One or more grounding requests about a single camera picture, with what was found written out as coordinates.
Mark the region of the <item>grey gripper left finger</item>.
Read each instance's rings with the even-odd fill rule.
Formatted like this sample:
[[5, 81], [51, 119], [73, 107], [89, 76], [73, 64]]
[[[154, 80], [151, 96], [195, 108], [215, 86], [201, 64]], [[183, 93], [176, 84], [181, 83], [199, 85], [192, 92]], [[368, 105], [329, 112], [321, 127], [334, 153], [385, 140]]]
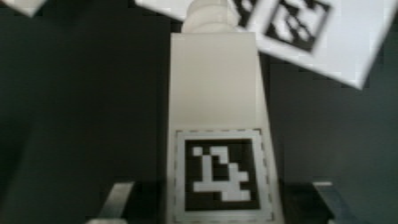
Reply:
[[114, 184], [99, 210], [99, 215], [87, 221], [87, 224], [128, 224], [128, 221], [122, 218], [122, 212], [133, 186], [133, 182], [119, 182]]

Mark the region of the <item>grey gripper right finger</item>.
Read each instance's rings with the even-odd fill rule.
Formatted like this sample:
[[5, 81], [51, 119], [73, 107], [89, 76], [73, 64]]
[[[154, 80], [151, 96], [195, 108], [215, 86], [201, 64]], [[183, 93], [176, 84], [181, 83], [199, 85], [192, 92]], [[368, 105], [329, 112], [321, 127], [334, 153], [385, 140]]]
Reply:
[[329, 220], [327, 224], [355, 224], [355, 216], [350, 212], [348, 205], [332, 183], [314, 182], [313, 186], [332, 213], [332, 219]]

